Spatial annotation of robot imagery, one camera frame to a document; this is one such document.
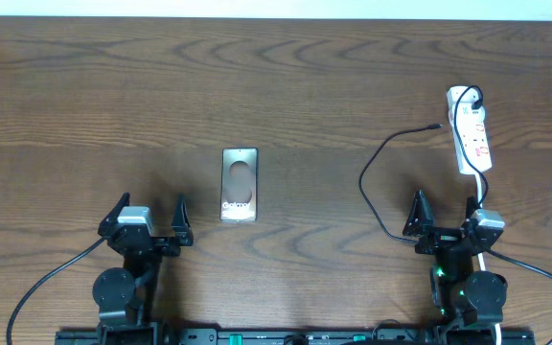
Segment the gold Galaxy smartphone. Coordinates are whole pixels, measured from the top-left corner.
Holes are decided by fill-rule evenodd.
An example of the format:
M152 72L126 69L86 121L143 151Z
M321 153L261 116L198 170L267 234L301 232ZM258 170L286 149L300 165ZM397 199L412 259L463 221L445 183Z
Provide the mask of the gold Galaxy smartphone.
M257 219L258 149L222 151L220 219L252 222Z

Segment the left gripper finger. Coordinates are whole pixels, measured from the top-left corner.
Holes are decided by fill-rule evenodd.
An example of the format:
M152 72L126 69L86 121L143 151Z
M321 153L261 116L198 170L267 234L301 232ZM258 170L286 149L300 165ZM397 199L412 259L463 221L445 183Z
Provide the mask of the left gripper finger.
M129 205L129 192L122 194L116 205L111 211L103 218L98 227L99 236L113 236L119 228L118 216L123 209Z
M194 244L194 234L189 221L186 198L180 195L174 209L171 228L175 233L175 238L179 246L192 246Z

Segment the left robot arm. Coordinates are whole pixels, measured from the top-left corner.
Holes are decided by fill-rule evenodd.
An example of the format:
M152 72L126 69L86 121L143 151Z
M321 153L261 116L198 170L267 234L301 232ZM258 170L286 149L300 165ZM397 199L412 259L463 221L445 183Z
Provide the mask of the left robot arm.
M124 193L103 218L98 235L124 258L121 267L105 270L92 293L99 307L100 344L177 344L179 336L166 321L152 318L160 266L165 257L177 257L183 246L194 244L194 235L181 195L173 211L171 236L154 234L147 206L129 204Z

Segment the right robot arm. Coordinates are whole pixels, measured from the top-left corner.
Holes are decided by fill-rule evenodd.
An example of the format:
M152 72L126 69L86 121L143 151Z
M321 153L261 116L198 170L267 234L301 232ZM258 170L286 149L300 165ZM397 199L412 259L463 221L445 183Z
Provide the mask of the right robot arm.
M501 344L506 279L475 268L473 258L488 251L503 234L505 221L496 211L467 200L466 217L458 227L435 224L425 193L417 191L402 233L416 239L415 252L430 255L434 305L444 317L433 335L440 344Z

